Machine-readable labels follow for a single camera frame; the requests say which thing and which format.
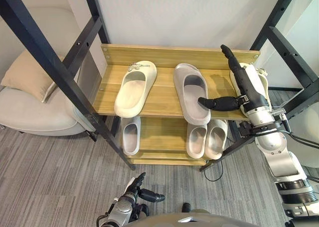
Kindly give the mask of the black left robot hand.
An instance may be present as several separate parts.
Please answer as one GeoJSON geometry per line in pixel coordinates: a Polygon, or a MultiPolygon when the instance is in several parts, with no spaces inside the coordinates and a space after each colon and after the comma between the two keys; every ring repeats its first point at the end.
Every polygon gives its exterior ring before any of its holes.
{"type": "Polygon", "coordinates": [[[148,189],[141,189],[141,185],[146,176],[146,172],[141,173],[137,178],[134,178],[132,183],[126,188],[125,195],[131,194],[134,197],[134,200],[137,200],[137,197],[142,198],[145,201],[157,203],[165,200],[165,195],[155,193],[148,189]]]}

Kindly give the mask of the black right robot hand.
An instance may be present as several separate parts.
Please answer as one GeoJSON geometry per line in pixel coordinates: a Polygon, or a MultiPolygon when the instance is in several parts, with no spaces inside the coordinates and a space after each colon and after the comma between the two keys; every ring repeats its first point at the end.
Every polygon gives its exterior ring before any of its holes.
{"type": "Polygon", "coordinates": [[[227,96],[215,99],[200,97],[198,98],[198,103],[207,109],[219,112],[238,110],[240,107],[243,107],[246,113],[258,108],[265,108],[269,111],[268,101],[255,89],[247,72],[240,66],[240,63],[231,49],[224,44],[222,44],[220,48],[228,59],[229,68],[234,75],[240,94],[237,97],[227,96]]]}

